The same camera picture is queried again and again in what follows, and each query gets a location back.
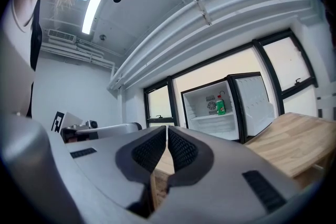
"black strap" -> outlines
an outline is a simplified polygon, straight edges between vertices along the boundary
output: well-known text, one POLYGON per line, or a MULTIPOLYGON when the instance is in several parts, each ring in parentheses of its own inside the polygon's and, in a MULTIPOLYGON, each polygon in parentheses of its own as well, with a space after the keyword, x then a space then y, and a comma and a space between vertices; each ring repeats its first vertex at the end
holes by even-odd
MULTIPOLYGON (((30 40, 30 66, 35 71, 37 66, 37 59, 40 53, 41 44, 42 44, 42 29, 39 24, 39 17, 40 17, 40 3, 41 0, 38 0, 34 9, 34 18, 32 23, 32 33, 31 33, 31 40, 30 40)), ((27 117, 32 118, 31 115, 31 107, 32 107, 32 97, 33 97, 33 86, 31 85, 31 94, 30 94, 30 104, 29 109, 27 112, 27 117)))

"mini fridge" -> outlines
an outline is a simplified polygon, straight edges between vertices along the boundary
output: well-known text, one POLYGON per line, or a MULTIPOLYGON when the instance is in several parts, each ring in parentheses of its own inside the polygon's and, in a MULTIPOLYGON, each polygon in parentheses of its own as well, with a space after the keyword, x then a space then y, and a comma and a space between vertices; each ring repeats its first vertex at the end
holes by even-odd
POLYGON ((230 74, 181 95, 187 128, 242 144, 275 118, 260 72, 230 74), (217 114, 218 95, 224 101, 224 115, 217 114))

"refrigerator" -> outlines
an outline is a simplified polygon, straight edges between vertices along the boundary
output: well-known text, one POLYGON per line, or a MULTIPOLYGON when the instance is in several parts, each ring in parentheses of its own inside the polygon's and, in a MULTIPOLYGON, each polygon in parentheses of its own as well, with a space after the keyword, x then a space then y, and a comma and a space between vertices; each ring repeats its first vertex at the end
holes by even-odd
POLYGON ((246 143, 275 118, 260 72, 230 74, 224 79, 181 92, 186 127, 246 143), (217 96, 226 113, 218 115, 217 96))

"refrigerator door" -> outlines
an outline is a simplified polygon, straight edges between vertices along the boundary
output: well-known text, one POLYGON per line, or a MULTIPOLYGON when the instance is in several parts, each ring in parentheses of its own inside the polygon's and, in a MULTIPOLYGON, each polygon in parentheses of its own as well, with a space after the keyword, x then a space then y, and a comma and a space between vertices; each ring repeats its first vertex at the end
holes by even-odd
POLYGON ((237 110, 239 136, 245 143, 272 123, 273 105, 260 72, 231 74, 227 80, 237 110))

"wooden tabletop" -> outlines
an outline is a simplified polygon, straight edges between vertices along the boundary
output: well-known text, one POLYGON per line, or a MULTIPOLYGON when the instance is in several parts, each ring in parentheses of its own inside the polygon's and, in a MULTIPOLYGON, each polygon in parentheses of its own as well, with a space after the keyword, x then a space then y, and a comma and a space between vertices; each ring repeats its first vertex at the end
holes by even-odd
MULTIPOLYGON (((293 178, 336 148, 336 122, 286 113, 245 145, 293 178)), ((168 148, 156 169, 174 173, 168 148)))

